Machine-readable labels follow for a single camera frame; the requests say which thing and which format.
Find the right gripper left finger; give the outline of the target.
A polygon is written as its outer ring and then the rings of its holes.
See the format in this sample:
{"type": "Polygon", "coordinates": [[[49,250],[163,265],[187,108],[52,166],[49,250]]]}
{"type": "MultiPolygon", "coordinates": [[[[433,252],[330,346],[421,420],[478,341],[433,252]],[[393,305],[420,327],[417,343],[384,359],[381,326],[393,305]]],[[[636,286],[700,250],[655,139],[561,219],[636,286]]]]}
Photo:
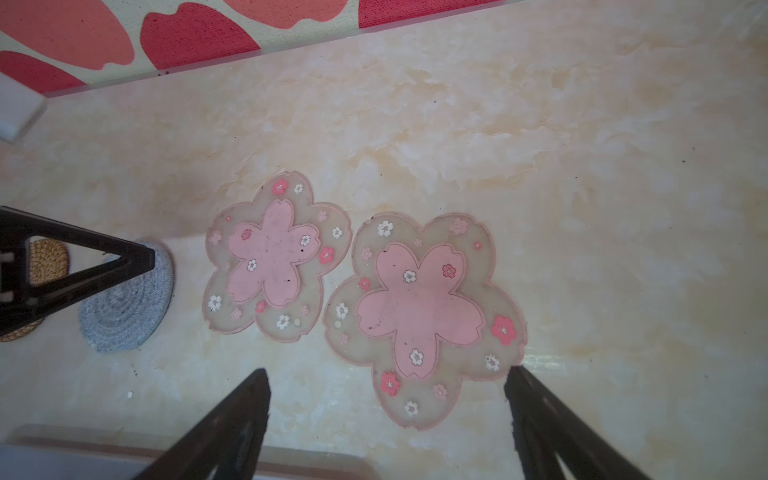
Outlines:
{"type": "Polygon", "coordinates": [[[251,479],[267,430],[271,389],[265,369],[243,380],[138,479],[251,479]]]}

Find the pink flower coaster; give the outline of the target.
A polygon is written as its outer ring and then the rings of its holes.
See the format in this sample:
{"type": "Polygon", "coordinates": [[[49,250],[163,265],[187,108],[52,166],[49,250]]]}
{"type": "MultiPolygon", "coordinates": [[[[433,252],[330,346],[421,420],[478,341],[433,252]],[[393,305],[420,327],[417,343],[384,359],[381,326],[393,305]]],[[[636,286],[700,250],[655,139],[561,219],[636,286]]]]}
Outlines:
{"type": "Polygon", "coordinates": [[[314,199],[299,172],[269,179],[250,202],[220,212],[206,234],[215,270],[202,300],[210,330],[257,326],[293,343],[307,335],[324,304],[323,278],[346,256],[351,222],[339,206],[314,199]]]}
{"type": "Polygon", "coordinates": [[[371,217],[351,249],[353,273],[330,296],[325,339],[371,370],[387,416],[427,430],[456,404],[463,381],[494,381],[524,358],[526,322],[493,282],[489,229],[464,213],[426,224],[398,212],[371,217]]]}

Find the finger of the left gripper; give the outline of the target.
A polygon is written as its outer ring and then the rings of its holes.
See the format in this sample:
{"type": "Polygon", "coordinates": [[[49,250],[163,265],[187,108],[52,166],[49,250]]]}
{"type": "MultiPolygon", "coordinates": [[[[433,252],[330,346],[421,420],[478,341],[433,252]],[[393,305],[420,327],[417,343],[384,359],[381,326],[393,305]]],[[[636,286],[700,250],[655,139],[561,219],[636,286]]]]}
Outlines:
{"type": "Polygon", "coordinates": [[[151,271],[148,246],[1,208],[1,334],[24,336],[47,316],[151,271]],[[72,273],[68,245],[114,256],[72,273]]]}

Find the grey woven round coaster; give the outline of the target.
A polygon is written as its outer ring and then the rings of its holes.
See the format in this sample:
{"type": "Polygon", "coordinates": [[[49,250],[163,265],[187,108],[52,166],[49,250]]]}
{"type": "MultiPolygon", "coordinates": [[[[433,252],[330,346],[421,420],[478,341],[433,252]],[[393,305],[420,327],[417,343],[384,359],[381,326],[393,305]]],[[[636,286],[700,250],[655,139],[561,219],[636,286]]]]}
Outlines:
{"type": "Polygon", "coordinates": [[[175,274],[167,249],[143,241],[155,253],[152,270],[84,300],[79,307],[80,332],[100,353],[134,350],[148,340],[171,302],[175,274]]]}

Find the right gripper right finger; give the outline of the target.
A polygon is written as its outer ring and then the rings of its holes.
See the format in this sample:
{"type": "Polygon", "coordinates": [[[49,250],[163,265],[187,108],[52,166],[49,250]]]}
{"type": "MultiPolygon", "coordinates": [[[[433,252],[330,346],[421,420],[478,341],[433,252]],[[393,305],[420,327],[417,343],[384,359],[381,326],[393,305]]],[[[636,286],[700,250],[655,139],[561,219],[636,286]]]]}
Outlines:
{"type": "Polygon", "coordinates": [[[564,469],[576,479],[649,479],[525,367],[509,370],[504,392],[526,479],[562,479],[564,469]]]}

